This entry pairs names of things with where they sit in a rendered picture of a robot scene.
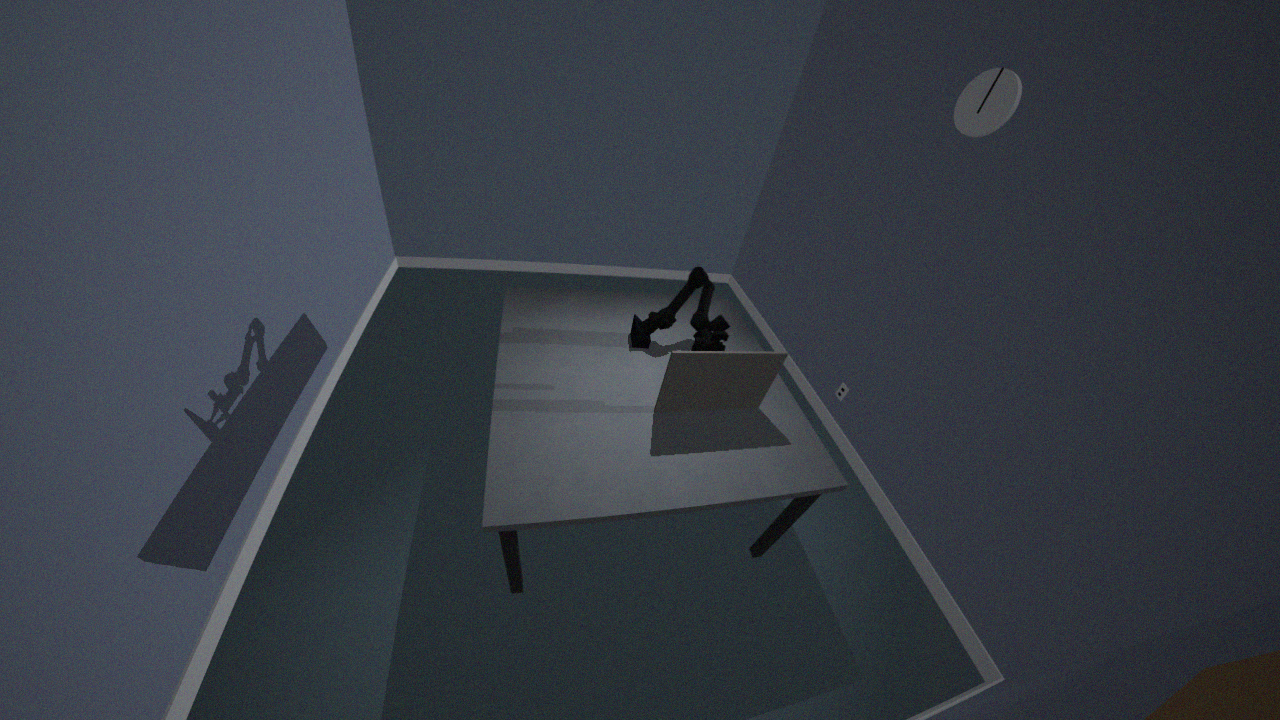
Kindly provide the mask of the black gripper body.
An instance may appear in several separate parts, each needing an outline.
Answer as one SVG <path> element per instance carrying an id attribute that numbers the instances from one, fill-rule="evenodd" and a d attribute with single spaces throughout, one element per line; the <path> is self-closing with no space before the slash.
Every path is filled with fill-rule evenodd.
<path id="1" fill-rule="evenodd" d="M 708 340 L 709 343 L 710 343 L 710 345 L 707 346 L 705 351 L 710 351 L 710 346 L 712 345 L 723 345 L 723 342 L 721 342 L 721 340 L 727 341 L 728 334 L 724 331 L 714 331 L 713 334 L 707 334 L 703 338 Z"/>

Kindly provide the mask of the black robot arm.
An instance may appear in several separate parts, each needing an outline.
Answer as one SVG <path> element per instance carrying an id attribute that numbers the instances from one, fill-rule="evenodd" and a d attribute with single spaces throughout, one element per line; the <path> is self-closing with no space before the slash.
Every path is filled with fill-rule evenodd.
<path id="1" fill-rule="evenodd" d="M 673 323 L 677 320 L 675 315 L 676 313 L 678 313 L 678 309 L 682 307 L 682 305 L 687 301 L 687 299 L 695 290 L 699 290 L 703 286 L 704 288 L 701 291 L 701 299 L 698 306 L 698 311 L 692 314 L 692 319 L 690 323 L 692 328 L 698 331 L 695 334 L 692 334 L 695 342 L 692 345 L 691 351 L 705 351 L 707 346 L 710 343 L 708 340 L 704 340 L 703 337 L 707 334 L 713 334 L 712 331 L 713 332 L 726 331 L 727 328 L 730 328 L 730 324 L 724 320 L 724 318 L 721 314 L 713 322 L 709 320 L 708 313 L 710 307 L 710 297 L 716 288 L 714 284 L 712 284 L 710 281 L 708 281 L 708 275 L 701 269 L 701 266 L 695 266 L 692 269 L 691 274 L 689 275 L 689 283 L 684 286 L 684 288 L 677 293 L 677 296 L 667 307 L 660 309 L 659 313 L 649 313 L 648 314 L 649 318 L 646 318 L 646 320 L 639 322 L 643 333 L 650 337 L 650 334 L 655 332 L 658 328 L 662 331 L 662 329 L 668 329 L 669 325 L 672 327 Z"/>

